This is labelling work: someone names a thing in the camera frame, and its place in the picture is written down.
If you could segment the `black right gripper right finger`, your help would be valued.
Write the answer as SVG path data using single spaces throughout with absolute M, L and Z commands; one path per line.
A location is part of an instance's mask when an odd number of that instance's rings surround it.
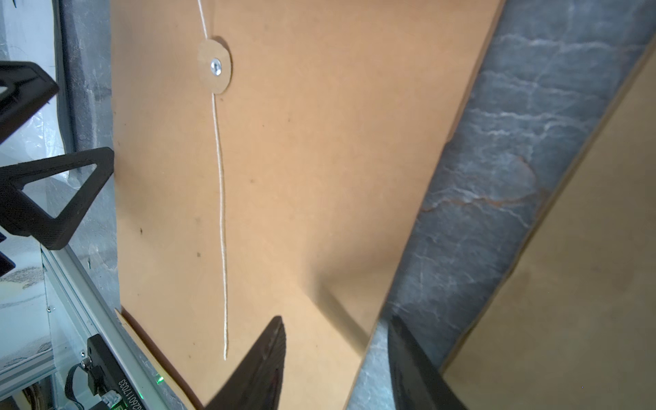
M 388 357 L 396 409 L 466 410 L 405 322 L 396 315 L 388 325 Z

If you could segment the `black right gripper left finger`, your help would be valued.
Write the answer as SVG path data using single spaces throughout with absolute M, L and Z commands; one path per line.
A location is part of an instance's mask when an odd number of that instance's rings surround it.
M 285 325 L 274 316 L 205 409 L 278 409 L 285 354 Z

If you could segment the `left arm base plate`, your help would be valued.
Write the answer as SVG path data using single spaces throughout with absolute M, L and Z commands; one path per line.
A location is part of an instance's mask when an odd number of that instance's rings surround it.
M 82 394 L 76 392 L 77 372 L 86 377 L 86 387 L 82 391 L 91 396 L 91 403 L 85 403 Z M 157 409 L 129 379 L 100 334 L 87 339 L 82 361 L 72 365 L 66 373 L 63 392 L 73 409 Z

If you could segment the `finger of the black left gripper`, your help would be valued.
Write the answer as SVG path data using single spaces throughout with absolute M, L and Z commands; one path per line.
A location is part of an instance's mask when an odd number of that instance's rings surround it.
M 30 61 L 1 61 L 1 87 L 1 143 L 59 92 L 53 78 Z
M 113 173 L 108 147 L 2 167 L 1 227 L 63 249 Z

